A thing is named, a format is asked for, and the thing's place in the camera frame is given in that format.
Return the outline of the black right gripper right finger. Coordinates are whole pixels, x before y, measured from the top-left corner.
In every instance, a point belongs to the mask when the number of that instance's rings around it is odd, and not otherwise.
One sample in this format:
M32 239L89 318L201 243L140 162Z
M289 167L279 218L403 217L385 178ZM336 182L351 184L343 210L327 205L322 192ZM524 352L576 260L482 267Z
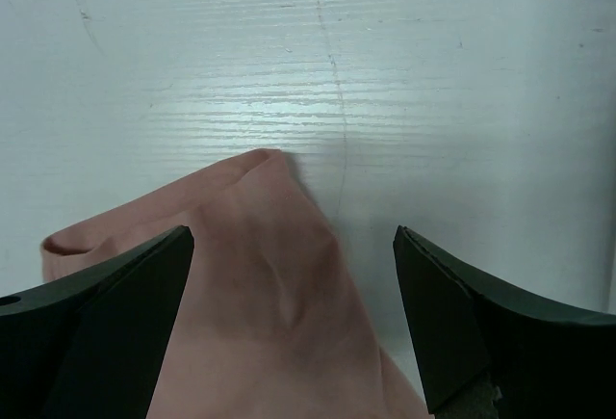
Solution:
M437 418L611 418L615 318L475 268L400 227L398 285Z

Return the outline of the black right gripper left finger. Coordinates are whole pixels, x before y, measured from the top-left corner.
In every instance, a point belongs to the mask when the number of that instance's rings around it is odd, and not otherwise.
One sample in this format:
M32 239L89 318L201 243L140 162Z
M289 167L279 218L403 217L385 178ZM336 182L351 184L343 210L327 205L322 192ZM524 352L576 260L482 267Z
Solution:
M193 257L175 227L1 300L4 418L144 418Z

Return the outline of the pink t-shirt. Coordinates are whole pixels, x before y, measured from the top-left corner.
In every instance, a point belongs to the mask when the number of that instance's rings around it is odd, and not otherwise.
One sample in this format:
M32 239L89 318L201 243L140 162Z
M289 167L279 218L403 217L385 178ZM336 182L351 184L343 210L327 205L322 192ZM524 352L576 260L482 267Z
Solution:
M194 238L152 418L425 418L284 154L220 161L45 238L53 281L176 225Z

